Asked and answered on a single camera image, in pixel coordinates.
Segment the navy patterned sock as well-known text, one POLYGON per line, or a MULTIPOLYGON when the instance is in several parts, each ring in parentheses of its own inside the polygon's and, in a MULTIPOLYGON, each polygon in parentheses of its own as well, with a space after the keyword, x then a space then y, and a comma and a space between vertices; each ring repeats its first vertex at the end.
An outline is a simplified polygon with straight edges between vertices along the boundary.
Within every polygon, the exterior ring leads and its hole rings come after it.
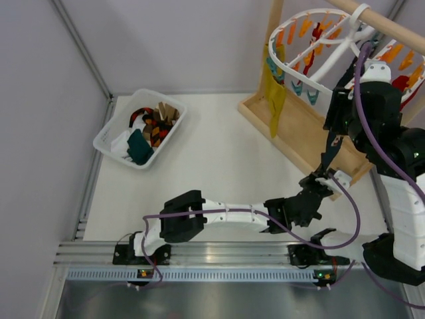
MULTIPOLYGON (((335 85, 335 88, 345 86, 350 82, 350 80, 353 78, 356 62, 357 58, 354 58, 348 69, 345 71, 344 75, 335 85)), ((338 154, 339 150, 341 149, 342 142, 343 141, 341 136, 337 136, 333 132, 328 132, 325 151, 321 154, 321 166, 324 171, 329 168, 331 162, 338 154)))

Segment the mustard yellow sock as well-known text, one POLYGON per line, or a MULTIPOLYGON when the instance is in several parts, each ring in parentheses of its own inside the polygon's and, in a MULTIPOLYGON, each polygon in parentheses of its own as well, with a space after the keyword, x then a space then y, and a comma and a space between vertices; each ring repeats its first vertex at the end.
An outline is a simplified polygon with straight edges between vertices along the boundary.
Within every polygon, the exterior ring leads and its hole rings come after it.
POLYGON ((286 87, 284 85, 285 72, 271 59, 268 52, 268 45, 264 45, 263 54, 264 97, 268 102, 272 116, 269 124, 270 136, 271 138, 275 138, 286 99, 286 87))

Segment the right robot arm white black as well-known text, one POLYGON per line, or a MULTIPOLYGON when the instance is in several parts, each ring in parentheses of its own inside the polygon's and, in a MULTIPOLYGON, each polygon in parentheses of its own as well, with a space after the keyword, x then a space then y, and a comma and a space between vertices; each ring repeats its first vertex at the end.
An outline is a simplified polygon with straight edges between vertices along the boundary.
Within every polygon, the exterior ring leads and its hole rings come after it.
POLYGON ((358 235, 335 229, 319 235, 327 255, 365 263, 388 280, 424 283, 424 130, 402 126, 402 93, 387 82, 362 82, 333 90, 324 128, 350 137, 381 177, 392 232, 358 235))

